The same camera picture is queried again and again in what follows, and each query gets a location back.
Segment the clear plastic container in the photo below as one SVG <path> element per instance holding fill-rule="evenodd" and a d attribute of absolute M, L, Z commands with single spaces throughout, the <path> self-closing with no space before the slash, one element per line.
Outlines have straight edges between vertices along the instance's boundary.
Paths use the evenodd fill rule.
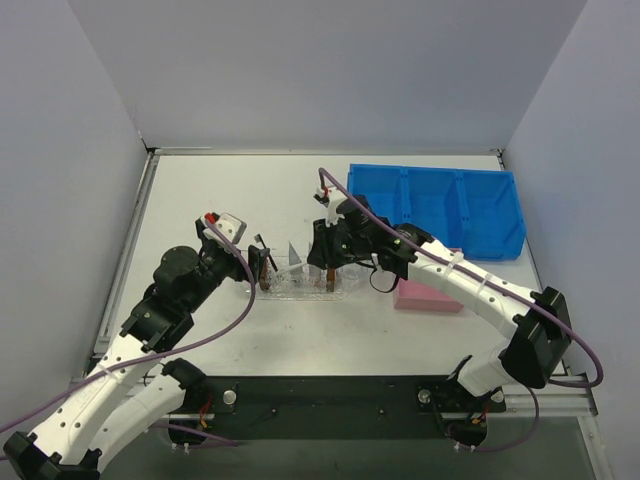
<path fill-rule="evenodd" d="M 273 257 L 279 269 L 289 268 L 287 257 Z M 306 265 L 293 271 L 276 273 L 267 261 L 266 277 L 257 285 L 258 300 L 342 300 L 361 288 L 365 282 L 366 269 L 358 265 L 346 265 L 335 270 L 335 280 L 327 280 L 328 272 Z M 250 290 L 243 284 L 246 292 Z"/>

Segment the white tabletop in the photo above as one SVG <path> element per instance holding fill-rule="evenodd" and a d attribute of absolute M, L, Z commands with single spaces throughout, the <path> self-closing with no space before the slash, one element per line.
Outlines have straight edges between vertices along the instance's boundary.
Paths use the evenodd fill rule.
<path fill-rule="evenodd" d="M 256 233 L 276 256 L 287 255 L 290 240 L 308 245 L 311 223 L 325 215 L 312 198 L 318 167 L 346 185 L 351 163 L 500 170 L 494 156 L 161 156 L 116 324 L 140 300 L 166 250 L 199 248 L 194 221 L 205 212 L 229 212 L 247 222 L 242 248 Z M 512 283 L 539 289 L 526 247 L 515 261 L 479 264 Z M 180 345 L 232 322 L 247 300 L 240 285 L 226 280 L 194 314 L 195 326 Z M 442 375 L 464 356 L 500 340 L 466 309 L 459 314 L 398 311 L 391 294 L 367 286 L 336 301 L 257 300 L 235 330 L 182 357 L 211 375 Z"/>

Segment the pink foam block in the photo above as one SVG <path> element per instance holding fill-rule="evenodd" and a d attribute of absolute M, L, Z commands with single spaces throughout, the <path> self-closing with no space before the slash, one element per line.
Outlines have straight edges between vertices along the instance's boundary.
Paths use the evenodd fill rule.
<path fill-rule="evenodd" d="M 464 305 L 435 288 L 400 279 L 393 291 L 393 307 L 401 310 L 427 310 L 456 313 Z"/>

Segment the gray wall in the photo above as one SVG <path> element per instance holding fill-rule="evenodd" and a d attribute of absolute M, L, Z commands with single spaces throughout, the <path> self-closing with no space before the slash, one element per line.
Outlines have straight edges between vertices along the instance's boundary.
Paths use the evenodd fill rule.
<path fill-rule="evenodd" d="M 605 365 L 594 393 L 620 479 L 640 470 L 639 46 L 639 2 L 590 0 L 506 150 L 542 280 Z"/>
<path fill-rule="evenodd" d="M 70 0 L 148 145 L 503 147 L 585 0 Z"/>
<path fill-rule="evenodd" d="M 0 66 L 3 423 L 78 373 L 146 154 L 66 2 L 2 2 Z"/>

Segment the blue plastic bin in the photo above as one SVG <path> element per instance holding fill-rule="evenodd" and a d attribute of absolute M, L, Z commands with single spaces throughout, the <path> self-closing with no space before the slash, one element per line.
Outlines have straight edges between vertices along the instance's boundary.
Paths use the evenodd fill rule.
<path fill-rule="evenodd" d="M 413 223 L 470 259 L 513 260 L 522 251 L 511 172 L 353 164 L 348 188 L 392 225 Z"/>
<path fill-rule="evenodd" d="M 403 217 L 402 172 L 386 165 L 351 165 L 348 188 L 354 195 L 365 195 L 371 209 L 387 217 L 392 225 L 407 222 Z"/>
<path fill-rule="evenodd" d="M 431 233 L 450 248 L 461 248 L 463 223 L 456 172 L 440 168 L 406 170 L 409 223 Z"/>
<path fill-rule="evenodd" d="M 511 172 L 462 170 L 460 175 L 469 218 L 462 251 L 487 260 L 517 258 L 526 228 Z"/>

